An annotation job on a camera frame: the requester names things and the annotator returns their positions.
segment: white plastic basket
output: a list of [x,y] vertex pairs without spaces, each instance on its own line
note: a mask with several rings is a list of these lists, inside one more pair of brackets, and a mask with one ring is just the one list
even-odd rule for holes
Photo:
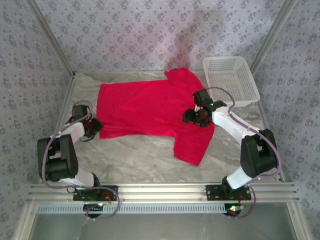
[[[259,101],[255,80],[242,56],[212,56],[202,62],[208,87],[227,90],[235,100],[235,107]],[[209,93],[213,101],[222,100],[228,106],[232,105],[230,97],[223,91],[210,89]]]

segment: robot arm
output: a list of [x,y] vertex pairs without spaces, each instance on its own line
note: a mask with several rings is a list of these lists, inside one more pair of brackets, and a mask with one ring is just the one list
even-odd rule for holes
[[193,97],[197,106],[196,110],[186,110],[182,121],[193,122],[200,127],[207,127],[210,123],[215,123],[225,129],[241,145],[240,167],[222,180],[221,187],[226,196],[231,195],[234,190],[241,188],[260,174],[278,167],[276,154],[272,148],[248,128],[264,135],[276,146],[274,135],[269,129],[260,130],[251,126],[234,113],[231,117],[227,105],[220,100],[213,102],[206,89],[197,91]]
[[[87,106],[77,105],[73,107],[73,116],[66,123],[76,121],[88,114]],[[64,185],[76,185],[93,187],[97,185],[97,177],[79,168],[74,143],[85,136],[93,139],[103,125],[95,118],[89,118],[77,122],[58,135],[52,142],[45,164],[45,178],[47,181],[60,182]],[[42,177],[42,162],[45,149],[51,137],[38,140],[38,172]]]

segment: marble surface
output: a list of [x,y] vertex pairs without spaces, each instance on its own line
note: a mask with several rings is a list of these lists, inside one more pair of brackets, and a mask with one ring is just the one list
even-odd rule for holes
[[[204,72],[195,72],[207,86]],[[166,79],[161,71],[77,73],[68,107],[88,100],[96,112],[101,83],[125,83]],[[263,128],[258,105],[235,108],[234,112],[248,123]],[[101,182],[115,183],[203,183],[221,182],[222,178],[240,166],[240,145],[221,127],[216,126],[213,138],[199,166],[173,156],[173,137],[127,135],[100,140],[97,135],[89,142],[78,141],[75,150],[79,165],[95,173]]]

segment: red t-shirt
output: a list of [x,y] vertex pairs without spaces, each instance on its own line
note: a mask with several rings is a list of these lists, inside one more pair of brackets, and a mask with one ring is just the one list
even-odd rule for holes
[[195,108],[193,94],[204,87],[186,68],[164,74],[167,80],[102,84],[96,110],[103,124],[100,138],[135,134],[174,137],[174,156],[199,165],[215,126],[184,123],[182,116],[185,110]]

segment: wall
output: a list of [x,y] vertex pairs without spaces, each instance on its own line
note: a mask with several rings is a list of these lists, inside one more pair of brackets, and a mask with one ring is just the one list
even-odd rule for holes
[[257,53],[282,0],[37,0],[76,72],[203,69]]
[[320,3],[299,0],[255,80],[315,239],[320,239]]
[[0,239],[36,183],[37,139],[53,133],[70,77],[22,0],[0,2]]

